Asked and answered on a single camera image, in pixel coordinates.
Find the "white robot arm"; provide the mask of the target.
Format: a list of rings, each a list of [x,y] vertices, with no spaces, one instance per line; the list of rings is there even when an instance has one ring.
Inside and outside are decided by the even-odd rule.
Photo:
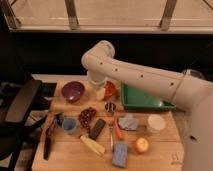
[[[84,53],[81,63],[99,84],[106,77],[168,101],[190,114],[182,171],[213,171],[213,82],[192,75],[122,62],[106,40]]]

